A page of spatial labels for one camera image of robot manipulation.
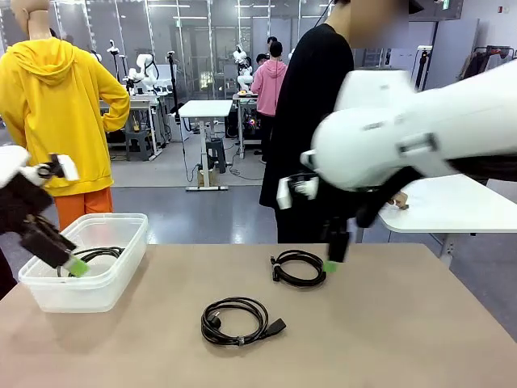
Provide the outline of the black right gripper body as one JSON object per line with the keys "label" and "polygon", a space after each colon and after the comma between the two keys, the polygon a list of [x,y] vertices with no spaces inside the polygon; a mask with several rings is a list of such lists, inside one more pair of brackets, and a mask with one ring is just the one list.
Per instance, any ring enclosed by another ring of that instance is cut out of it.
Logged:
{"label": "black right gripper body", "polygon": [[331,218],[323,228],[322,241],[327,244],[328,261],[344,262],[350,242],[347,219]]}

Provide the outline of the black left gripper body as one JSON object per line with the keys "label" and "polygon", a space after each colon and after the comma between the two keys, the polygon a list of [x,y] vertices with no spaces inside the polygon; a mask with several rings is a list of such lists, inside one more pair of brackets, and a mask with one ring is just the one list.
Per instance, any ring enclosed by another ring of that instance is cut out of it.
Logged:
{"label": "black left gripper body", "polygon": [[66,264],[77,247],[42,216],[28,215],[20,237],[23,248],[52,268]]}

